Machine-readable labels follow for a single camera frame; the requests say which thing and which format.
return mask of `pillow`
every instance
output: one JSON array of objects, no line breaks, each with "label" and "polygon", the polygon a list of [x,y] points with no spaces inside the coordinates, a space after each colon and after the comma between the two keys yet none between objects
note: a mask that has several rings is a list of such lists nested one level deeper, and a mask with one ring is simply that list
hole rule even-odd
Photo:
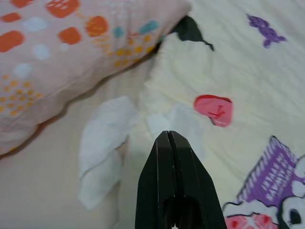
[{"label": "pillow", "polygon": [[150,52],[189,9],[187,0],[0,1],[0,155]]}]

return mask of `purple printed pattern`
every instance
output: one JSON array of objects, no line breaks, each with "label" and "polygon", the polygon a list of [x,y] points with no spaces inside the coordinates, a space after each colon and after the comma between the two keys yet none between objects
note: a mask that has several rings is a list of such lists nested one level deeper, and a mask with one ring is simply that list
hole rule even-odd
[{"label": "purple printed pattern", "polygon": [[292,181],[303,181],[294,174],[296,162],[297,158],[289,148],[271,137],[263,156],[237,195],[237,202],[259,200],[266,206],[279,207],[283,199],[293,196]]},{"label": "purple printed pattern", "polygon": [[251,16],[247,14],[249,19],[249,25],[258,28],[260,33],[266,38],[263,42],[265,48],[269,48],[272,42],[279,43],[287,41],[285,37],[278,36],[276,31],[269,27],[269,23],[259,17]]}]

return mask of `cream bedsheet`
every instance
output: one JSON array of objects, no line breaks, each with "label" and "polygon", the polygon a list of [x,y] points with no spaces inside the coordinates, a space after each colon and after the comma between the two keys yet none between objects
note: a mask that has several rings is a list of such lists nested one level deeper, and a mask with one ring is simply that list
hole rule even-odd
[{"label": "cream bedsheet", "polygon": [[0,228],[109,229],[118,220],[118,185],[92,211],[77,199],[80,137],[102,102],[121,95],[137,101],[152,64],[150,58],[101,82],[25,149],[0,161]]},{"label": "cream bedsheet", "polygon": [[[142,117],[130,134],[120,192],[119,229],[133,229],[137,183],[153,145],[146,118],[177,104],[190,109],[197,96],[213,94],[233,102],[233,121],[226,128],[194,114],[204,130],[203,165],[211,175],[221,205],[234,201],[276,136],[297,157],[305,150],[305,31],[301,0],[194,0],[190,16],[215,52],[200,42],[167,36],[156,56],[151,78],[140,95]],[[268,21],[270,46],[249,15]]]}]

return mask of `red heart print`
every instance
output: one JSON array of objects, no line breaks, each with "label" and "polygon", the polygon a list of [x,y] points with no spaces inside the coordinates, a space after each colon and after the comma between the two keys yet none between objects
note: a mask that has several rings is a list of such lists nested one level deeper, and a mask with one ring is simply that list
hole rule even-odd
[{"label": "red heart print", "polygon": [[198,96],[193,105],[197,112],[208,116],[214,125],[226,127],[232,121],[233,103],[228,98],[205,94]]}]

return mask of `white tissue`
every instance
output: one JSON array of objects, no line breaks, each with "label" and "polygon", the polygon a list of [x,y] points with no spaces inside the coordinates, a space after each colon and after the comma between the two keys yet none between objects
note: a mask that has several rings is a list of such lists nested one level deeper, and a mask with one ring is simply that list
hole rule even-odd
[{"label": "white tissue", "polygon": [[126,96],[103,103],[90,117],[79,153],[78,198],[86,208],[94,208],[120,180],[122,159],[115,149],[137,120],[138,111]]},{"label": "white tissue", "polygon": [[147,123],[154,139],[164,130],[176,131],[189,141],[197,157],[203,159],[203,128],[192,108],[178,104],[169,114],[159,113],[147,117]]}]

